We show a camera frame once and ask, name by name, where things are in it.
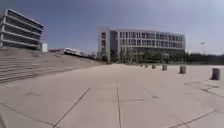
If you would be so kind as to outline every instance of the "stone bollard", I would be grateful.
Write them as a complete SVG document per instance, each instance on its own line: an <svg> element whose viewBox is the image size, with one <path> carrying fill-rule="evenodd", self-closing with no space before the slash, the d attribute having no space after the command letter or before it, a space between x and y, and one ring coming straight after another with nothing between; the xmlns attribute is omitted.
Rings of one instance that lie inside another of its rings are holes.
<svg viewBox="0 0 224 128"><path fill-rule="evenodd" d="M152 69L156 69L156 65L155 64L152 65Z"/></svg>
<svg viewBox="0 0 224 128"><path fill-rule="evenodd" d="M167 65L162 65L162 71L166 71L167 70Z"/></svg>
<svg viewBox="0 0 224 128"><path fill-rule="evenodd" d="M212 69L211 80L220 80L220 69L219 68Z"/></svg>
<svg viewBox="0 0 224 128"><path fill-rule="evenodd" d="M180 66L180 74L186 74L186 66Z"/></svg>

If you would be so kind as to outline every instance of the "paved ground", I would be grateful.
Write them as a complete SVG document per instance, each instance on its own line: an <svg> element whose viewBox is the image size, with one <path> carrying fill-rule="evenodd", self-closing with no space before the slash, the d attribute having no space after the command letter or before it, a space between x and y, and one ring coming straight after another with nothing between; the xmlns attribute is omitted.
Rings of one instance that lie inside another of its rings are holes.
<svg viewBox="0 0 224 128"><path fill-rule="evenodd" d="M115 64L17 81L0 86L0 113L7 128L223 128L224 67L211 81L212 67Z"/></svg>

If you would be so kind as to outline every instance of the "building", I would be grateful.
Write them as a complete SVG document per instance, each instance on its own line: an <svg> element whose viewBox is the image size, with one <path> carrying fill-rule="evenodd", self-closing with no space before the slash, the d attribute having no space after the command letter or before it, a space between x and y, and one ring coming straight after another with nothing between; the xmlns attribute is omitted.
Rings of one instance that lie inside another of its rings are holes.
<svg viewBox="0 0 224 128"><path fill-rule="evenodd" d="M149 55L174 57L185 53L186 41L182 34L103 28L98 35L98 55L106 57L108 62L140 62Z"/></svg>
<svg viewBox="0 0 224 128"><path fill-rule="evenodd" d="M0 18L0 46L41 50L44 26L10 9Z"/></svg>
<svg viewBox="0 0 224 128"><path fill-rule="evenodd" d="M83 55L82 52L72 48L58 48L58 49L50 49L49 52L58 53L58 54L68 54L68 55Z"/></svg>

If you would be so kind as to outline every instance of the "staircase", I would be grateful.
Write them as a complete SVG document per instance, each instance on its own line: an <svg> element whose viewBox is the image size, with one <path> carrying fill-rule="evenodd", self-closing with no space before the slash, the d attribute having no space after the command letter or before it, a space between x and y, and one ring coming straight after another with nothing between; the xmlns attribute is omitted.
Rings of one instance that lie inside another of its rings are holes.
<svg viewBox="0 0 224 128"><path fill-rule="evenodd" d="M25 54L23 52L18 54L17 51L17 54L8 56L0 54L0 84L48 73L100 65L99 62L73 56L36 51L25 51Z"/></svg>

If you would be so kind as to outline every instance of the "roof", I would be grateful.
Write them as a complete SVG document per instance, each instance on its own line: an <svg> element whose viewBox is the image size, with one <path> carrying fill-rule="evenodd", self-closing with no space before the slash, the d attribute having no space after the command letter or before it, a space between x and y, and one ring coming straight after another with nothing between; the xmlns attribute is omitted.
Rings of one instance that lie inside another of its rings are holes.
<svg viewBox="0 0 224 128"><path fill-rule="evenodd" d="M117 32L153 32L153 33L166 33L171 35L178 35L184 36L184 34L173 33L173 32L164 32L164 31L155 31L155 30L144 30L144 29L110 29L109 27L103 27L100 30L110 30L110 31L117 31Z"/></svg>
<svg viewBox="0 0 224 128"><path fill-rule="evenodd" d="M19 12L17 12L17 11L14 11L14 10L12 10L12 9L6 9L6 12L7 12L7 11L14 12L14 13L16 13L16 14L18 14L18 15L24 17L24 18L26 18L27 20L30 20L30 21L32 21L32 22L34 22L34 23L36 23L36 24L39 24L39 25L41 25L42 27L44 27L44 25L42 25L41 23L39 23L39 22L35 21L34 19L31 19L31 18L29 18L29 17L27 17L27 16L24 16L23 14L21 14L21 13L19 13Z"/></svg>

